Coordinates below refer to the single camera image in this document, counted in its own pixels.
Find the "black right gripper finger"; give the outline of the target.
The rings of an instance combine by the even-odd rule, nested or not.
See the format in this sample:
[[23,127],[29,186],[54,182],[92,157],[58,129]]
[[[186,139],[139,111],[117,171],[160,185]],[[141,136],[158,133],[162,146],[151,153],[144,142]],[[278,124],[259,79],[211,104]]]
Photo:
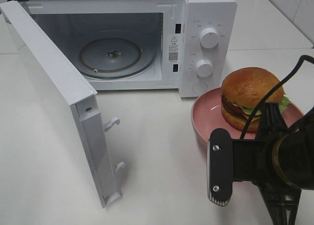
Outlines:
[[262,118],[260,120],[255,140],[274,142],[286,133],[288,127],[282,117],[277,102],[265,102],[262,105]]
[[232,138],[223,128],[215,129],[209,137],[207,153],[208,199],[226,206],[233,192]]

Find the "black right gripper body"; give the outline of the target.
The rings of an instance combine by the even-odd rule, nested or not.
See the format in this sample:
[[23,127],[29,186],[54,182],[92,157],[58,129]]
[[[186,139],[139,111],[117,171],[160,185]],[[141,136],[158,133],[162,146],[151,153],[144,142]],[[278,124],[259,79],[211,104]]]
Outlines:
[[250,181],[262,196],[274,225],[293,225],[301,190],[285,184],[272,163],[272,147],[265,141],[233,140],[233,180]]

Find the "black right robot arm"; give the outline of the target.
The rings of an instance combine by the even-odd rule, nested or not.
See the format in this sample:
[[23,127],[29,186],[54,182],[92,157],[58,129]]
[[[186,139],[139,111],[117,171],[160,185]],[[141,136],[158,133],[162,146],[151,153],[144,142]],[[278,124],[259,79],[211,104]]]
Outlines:
[[279,105],[267,102],[254,139],[233,139],[223,128],[208,142],[208,198],[225,206],[235,181],[255,184],[275,225],[296,221],[302,190],[314,188],[314,113],[287,126]]

